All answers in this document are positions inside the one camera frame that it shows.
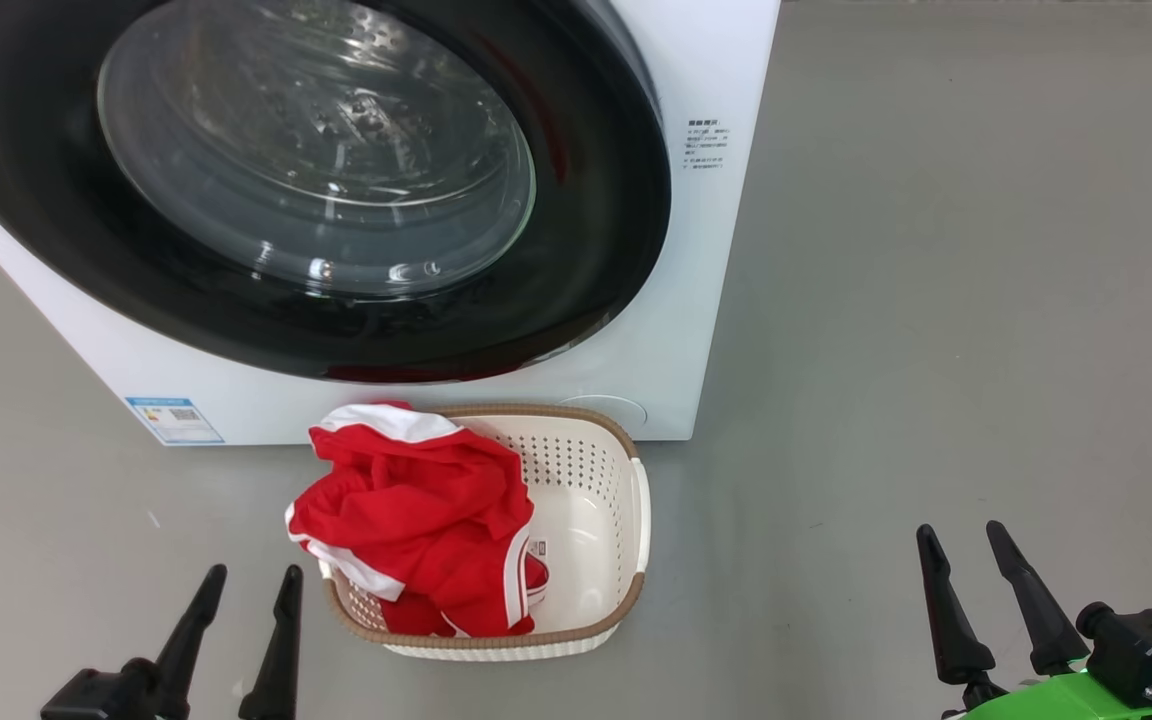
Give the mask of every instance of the white plastic basket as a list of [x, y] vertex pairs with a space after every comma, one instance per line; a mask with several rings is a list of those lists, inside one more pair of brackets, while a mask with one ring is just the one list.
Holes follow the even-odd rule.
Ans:
[[358, 637], [401, 655], [507, 661], [576, 655], [607, 642], [643, 592], [652, 541], [649, 476], [614, 420], [553, 406], [463, 406], [439, 410], [522, 456], [535, 502], [532, 541], [545, 541], [550, 586], [531, 612], [535, 632], [503, 638], [439, 638], [385, 629], [364, 589], [326, 564], [329, 606]]

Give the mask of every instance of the gray floor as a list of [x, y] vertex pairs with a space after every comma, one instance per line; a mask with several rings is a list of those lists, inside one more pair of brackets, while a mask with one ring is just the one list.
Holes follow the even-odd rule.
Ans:
[[[986, 520], [1069, 611], [1152, 606], [1152, 5], [787, 6], [698, 433], [645, 455], [607, 646], [403, 660], [311, 593], [301, 715], [938, 717], [923, 521], [1001, 684], [1028, 641]], [[0, 717], [154, 653], [215, 561], [194, 717], [233, 717], [321, 471], [157, 446], [0, 274]]]

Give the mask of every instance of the front-load washing machine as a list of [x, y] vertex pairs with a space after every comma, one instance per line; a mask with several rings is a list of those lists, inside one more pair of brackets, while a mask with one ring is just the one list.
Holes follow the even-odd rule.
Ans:
[[0, 0], [0, 265], [168, 445], [362, 401], [685, 439], [778, 8]]

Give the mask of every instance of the green robot part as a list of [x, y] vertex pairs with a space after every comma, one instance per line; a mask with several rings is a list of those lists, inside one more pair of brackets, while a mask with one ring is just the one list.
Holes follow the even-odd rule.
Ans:
[[[950, 584], [950, 562], [937, 531], [918, 529], [923, 591], [927, 597], [937, 676], [964, 685], [965, 720], [1134, 720], [1152, 717], [1152, 611], [1117, 615], [1105, 602], [1092, 602], [1070, 623], [1056, 598], [1021, 555], [998, 521], [986, 526], [998, 570], [1011, 584], [1021, 616], [1033, 643], [1029, 661], [1047, 680], [1007, 692], [993, 684], [990, 649], [975, 638], [972, 626]], [[1089, 651], [1083, 637], [1093, 642]], [[1070, 669], [1087, 658], [1084, 670]]]

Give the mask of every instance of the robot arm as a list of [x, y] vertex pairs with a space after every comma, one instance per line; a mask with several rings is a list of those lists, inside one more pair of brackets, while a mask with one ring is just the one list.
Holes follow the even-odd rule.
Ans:
[[[937, 675], [965, 685], [965, 720], [1135, 720], [1152, 717], [1152, 611], [1117, 615], [1105, 602], [1092, 602], [1071, 624], [1056, 598], [1021, 555], [998, 521], [986, 526], [998, 570], [1011, 583], [1033, 652], [1030, 665], [1047, 680], [1008, 694], [990, 682], [995, 667], [990, 649], [979, 643], [950, 584], [946, 559], [931, 525], [918, 529], [923, 586], [935, 652]], [[1082, 673], [1069, 664], [1087, 657]]]
[[[227, 570], [215, 564], [180, 616], [159, 659], [136, 657], [118, 673], [79, 670], [41, 707], [41, 720], [188, 720], [189, 683], [202, 634], [217, 617]], [[256, 688], [238, 705], [243, 720], [294, 720], [301, 644], [303, 574], [287, 569], [274, 602], [274, 635], [265, 651]]]

